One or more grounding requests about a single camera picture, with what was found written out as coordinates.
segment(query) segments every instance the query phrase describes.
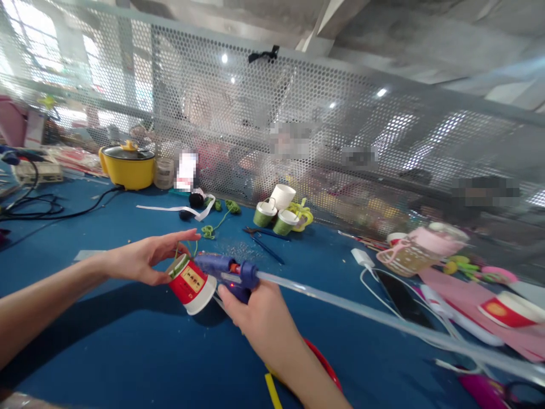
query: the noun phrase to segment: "yellow rice cooker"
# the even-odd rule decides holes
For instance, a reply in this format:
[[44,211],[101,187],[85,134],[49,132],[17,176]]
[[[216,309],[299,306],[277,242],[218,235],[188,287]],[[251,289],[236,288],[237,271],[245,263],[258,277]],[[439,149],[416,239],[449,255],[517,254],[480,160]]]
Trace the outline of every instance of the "yellow rice cooker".
[[153,183],[155,153],[138,149],[132,141],[127,140],[126,145],[101,148],[98,155],[104,173],[125,190],[145,189]]

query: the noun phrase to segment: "black pom pom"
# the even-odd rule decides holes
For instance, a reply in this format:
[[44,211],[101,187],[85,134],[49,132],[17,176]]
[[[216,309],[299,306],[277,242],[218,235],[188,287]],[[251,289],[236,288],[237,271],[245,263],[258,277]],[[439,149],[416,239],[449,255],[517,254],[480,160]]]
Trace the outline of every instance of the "black pom pom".
[[200,193],[191,193],[189,195],[189,205],[192,208],[201,208],[204,206],[204,198]]
[[189,210],[180,210],[180,212],[178,213],[178,216],[180,216],[180,219],[186,222],[190,220],[194,215]]

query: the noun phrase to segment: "person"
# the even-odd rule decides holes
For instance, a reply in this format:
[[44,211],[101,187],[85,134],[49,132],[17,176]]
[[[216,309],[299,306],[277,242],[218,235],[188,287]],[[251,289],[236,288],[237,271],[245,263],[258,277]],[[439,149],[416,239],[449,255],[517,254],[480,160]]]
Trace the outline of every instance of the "person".
[[[83,295],[110,278],[155,286],[170,277],[153,269],[175,257],[190,254],[180,243],[199,240],[196,229],[148,237],[96,254],[52,276],[0,299],[0,370],[26,345]],[[320,362],[307,347],[282,298],[280,288],[261,282],[248,305],[219,287],[225,309],[257,355],[280,376],[308,408],[351,407]]]

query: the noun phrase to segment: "charger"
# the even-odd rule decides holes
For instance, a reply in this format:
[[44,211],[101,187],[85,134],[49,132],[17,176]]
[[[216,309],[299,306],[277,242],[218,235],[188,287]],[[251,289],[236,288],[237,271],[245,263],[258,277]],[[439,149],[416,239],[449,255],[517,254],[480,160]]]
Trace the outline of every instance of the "charger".
[[358,263],[360,266],[367,267],[370,270],[375,266],[375,263],[373,263],[371,257],[369,257],[369,254],[367,254],[365,251],[353,248],[351,253],[354,256],[356,263]]

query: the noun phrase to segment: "perforated metal mesh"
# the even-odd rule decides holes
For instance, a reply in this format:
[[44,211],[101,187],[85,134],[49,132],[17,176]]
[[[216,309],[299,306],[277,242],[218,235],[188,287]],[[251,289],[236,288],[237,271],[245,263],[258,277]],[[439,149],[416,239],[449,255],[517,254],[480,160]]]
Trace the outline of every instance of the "perforated metal mesh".
[[[34,4],[55,28],[41,35],[45,49],[13,12],[27,3],[2,1],[0,78],[13,97],[39,106],[54,95],[60,123],[86,122],[98,145],[129,135],[159,156],[195,148],[207,191],[255,203],[288,183],[318,220],[381,235],[406,226],[409,201],[447,192],[456,178],[515,177],[527,199],[543,195],[542,148],[513,159],[517,141],[542,135],[537,115],[283,49],[249,64],[271,45],[102,3]],[[59,57],[37,58],[52,39]],[[304,124],[308,154],[273,155],[274,123]],[[345,148],[376,161],[346,163]],[[428,185],[400,177],[414,168],[429,172]]]

